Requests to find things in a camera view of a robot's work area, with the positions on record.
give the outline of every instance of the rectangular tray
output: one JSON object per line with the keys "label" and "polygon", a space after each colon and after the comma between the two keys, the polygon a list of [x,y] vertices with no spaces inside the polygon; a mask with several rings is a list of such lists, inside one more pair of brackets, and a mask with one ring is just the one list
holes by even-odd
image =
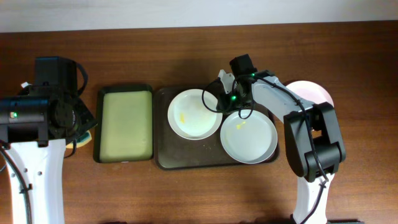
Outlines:
{"label": "rectangular tray", "polygon": [[[101,131],[102,131],[102,117],[103,117],[103,104],[104,97],[107,93],[122,93],[122,92],[130,92],[130,91],[149,91],[152,93],[152,87],[148,84],[126,84],[126,85],[115,85],[115,86],[106,86],[102,88],[97,94],[97,110],[96,110],[96,119],[98,120],[98,125],[95,129],[95,138],[94,138],[94,151],[93,151],[93,159],[98,163],[111,163],[111,162],[101,162],[100,160],[100,150],[101,150]],[[152,139],[153,136],[153,112],[152,112]]]}
{"label": "rectangular tray", "polygon": [[[154,95],[154,159],[163,170],[178,170],[201,167],[245,165],[232,159],[223,149],[220,130],[202,140],[188,140],[176,134],[169,125],[167,111],[171,101],[179,93],[203,86],[171,86],[157,91]],[[263,106],[255,110],[264,113],[274,123],[272,114]],[[260,164],[274,162],[279,156],[279,144],[267,160]]]}

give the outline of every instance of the green led light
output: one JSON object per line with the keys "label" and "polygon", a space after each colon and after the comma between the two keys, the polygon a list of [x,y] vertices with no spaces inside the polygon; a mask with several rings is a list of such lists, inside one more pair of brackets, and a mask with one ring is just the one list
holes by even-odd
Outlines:
{"label": "green led light", "polygon": [[10,113],[10,118],[17,118],[17,117],[18,117],[17,112],[11,112]]}

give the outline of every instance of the green sponge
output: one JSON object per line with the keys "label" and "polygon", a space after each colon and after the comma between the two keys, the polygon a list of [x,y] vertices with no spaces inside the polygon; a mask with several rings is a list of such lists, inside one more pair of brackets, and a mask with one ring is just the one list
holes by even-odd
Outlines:
{"label": "green sponge", "polygon": [[150,159],[152,154],[152,93],[105,94],[100,161],[139,161]]}

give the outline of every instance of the white wall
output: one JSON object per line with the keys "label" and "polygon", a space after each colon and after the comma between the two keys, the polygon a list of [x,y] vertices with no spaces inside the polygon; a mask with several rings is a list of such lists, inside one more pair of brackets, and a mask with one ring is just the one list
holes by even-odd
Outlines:
{"label": "white wall", "polygon": [[398,19],[398,0],[0,0],[0,32]]}

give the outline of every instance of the white bowl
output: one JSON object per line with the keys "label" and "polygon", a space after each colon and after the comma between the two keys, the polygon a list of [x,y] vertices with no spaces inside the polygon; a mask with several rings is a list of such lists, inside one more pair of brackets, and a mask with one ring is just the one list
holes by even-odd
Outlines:
{"label": "white bowl", "polygon": [[[189,140],[200,140],[211,136],[219,128],[223,115],[209,111],[203,105],[203,90],[187,90],[178,94],[171,102],[167,119],[173,131]],[[204,95],[206,105],[215,110],[218,100],[209,92]]]}

